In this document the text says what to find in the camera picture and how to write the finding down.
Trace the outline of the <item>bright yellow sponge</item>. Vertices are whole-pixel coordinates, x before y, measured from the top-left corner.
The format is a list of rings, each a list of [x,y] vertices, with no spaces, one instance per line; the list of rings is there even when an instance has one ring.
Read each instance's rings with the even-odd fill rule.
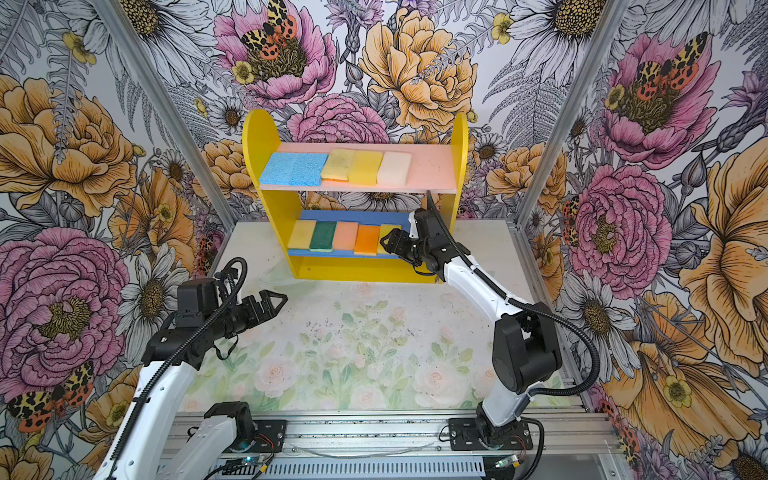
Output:
[[[385,250],[384,246],[382,245],[381,241],[387,237],[393,230],[399,229],[400,226],[398,224],[382,224],[379,228],[379,235],[378,235],[378,244],[377,244],[377,254],[378,255],[386,255],[387,251]]]

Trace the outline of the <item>orange sponge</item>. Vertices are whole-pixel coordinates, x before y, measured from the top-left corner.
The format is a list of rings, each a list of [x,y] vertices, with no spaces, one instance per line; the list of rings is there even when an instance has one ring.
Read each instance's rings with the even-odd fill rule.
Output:
[[[356,256],[376,256],[379,247],[379,225],[358,226],[353,252]]]

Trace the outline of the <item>peach pink sponge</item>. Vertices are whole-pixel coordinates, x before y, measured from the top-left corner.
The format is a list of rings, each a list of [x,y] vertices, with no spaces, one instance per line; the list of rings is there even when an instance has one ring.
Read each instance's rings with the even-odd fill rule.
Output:
[[[357,222],[339,221],[336,223],[332,248],[334,251],[353,251],[358,233]]]

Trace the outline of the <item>pale pink sponge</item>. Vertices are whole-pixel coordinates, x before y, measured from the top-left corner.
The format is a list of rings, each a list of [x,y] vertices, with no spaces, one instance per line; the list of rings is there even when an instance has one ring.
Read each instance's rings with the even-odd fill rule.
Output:
[[[403,187],[412,161],[412,155],[407,152],[386,151],[378,172],[377,184],[385,187]]]

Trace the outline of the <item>dark green scouring pad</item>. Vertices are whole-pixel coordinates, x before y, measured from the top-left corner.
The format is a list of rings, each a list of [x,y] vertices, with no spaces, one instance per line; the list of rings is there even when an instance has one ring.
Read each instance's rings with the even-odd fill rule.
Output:
[[[309,250],[312,252],[332,252],[337,223],[317,221],[312,234]]]

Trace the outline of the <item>yellow sponge with green back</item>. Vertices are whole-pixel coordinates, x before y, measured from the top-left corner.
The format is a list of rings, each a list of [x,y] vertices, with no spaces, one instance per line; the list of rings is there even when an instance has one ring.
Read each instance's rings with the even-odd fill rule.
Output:
[[[294,223],[287,248],[289,250],[308,250],[316,228],[315,220],[299,219]]]

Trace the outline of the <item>dull yellow sponge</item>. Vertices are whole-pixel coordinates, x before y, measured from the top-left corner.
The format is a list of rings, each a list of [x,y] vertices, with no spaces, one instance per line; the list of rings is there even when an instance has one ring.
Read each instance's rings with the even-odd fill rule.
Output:
[[[332,149],[321,171],[321,179],[326,181],[349,180],[349,172],[354,163],[356,152],[350,149]]]

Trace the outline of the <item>blue cellulose sponge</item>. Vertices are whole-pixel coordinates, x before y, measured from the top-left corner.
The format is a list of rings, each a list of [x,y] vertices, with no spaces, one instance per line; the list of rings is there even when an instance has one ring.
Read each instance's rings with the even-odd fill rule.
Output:
[[[291,185],[294,167],[299,155],[293,152],[275,152],[267,161],[259,182],[261,185]]]
[[[328,155],[323,153],[292,153],[289,184],[298,187],[320,186],[327,159]]]

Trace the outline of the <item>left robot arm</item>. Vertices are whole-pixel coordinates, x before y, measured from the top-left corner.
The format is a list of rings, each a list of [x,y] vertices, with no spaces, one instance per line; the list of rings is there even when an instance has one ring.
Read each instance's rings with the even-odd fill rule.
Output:
[[[233,338],[275,318],[288,302],[282,293],[262,290],[236,304],[235,293],[206,312],[182,313],[189,327],[162,330],[150,341],[136,395],[129,403],[97,479],[153,479],[162,448],[188,387],[207,352],[223,338]]]

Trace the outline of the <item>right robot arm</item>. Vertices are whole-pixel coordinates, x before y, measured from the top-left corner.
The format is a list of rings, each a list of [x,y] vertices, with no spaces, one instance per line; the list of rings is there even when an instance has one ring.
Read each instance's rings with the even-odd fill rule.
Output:
[[[419,209],[407,231],[395,228],[380,241],[386,253],[453,287],[492,324],[492,366],[497,381],[478,405],[480,441],[498,448],[522,422],[532,400],[551,392],[545,382],[562,367],[556,326],[541,304],[528,304],[498,283],[449,233],[440,214]]]

